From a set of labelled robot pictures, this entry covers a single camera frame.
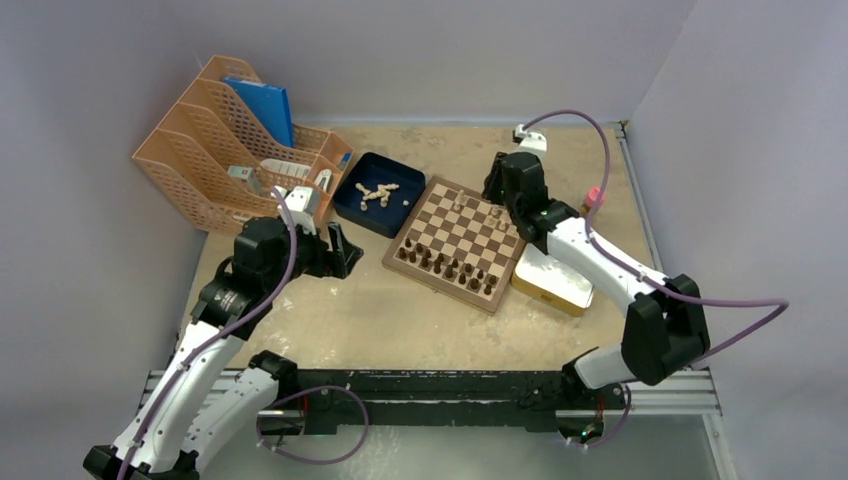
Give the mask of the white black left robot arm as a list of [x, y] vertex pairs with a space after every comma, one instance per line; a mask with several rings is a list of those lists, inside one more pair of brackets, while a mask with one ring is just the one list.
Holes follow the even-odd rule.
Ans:
[[232, 435], [264, 407], [300, 396], [297, 365], [256, 356], [230, 389], [206, 406], [230, 360], [271, 311], [283, 286], [302, 274], [346, 278], [362, 258], [335, 222], [329, 239], [280, 217], [249, 220], [191, 311], [164, 376], [132, 423], [83, 462], [96, 479], [198, 479]]

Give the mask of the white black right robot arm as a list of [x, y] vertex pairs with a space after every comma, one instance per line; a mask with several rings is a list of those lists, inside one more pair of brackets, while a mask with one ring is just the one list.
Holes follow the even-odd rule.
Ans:
[[590, 233], [577, 210], [549, 197], [540, 159], [529, 152], [499, 153], [483, 197], [509, 213], [522, 240], [569, 266], [600, 289], [625, 317], [617, 345], [594, 348], [562, 368], [561, 392], [576, 407], [601, 388], [639, 381], [655, 386], [706, 354], [711, 342], [698, 285], [641, 265]]

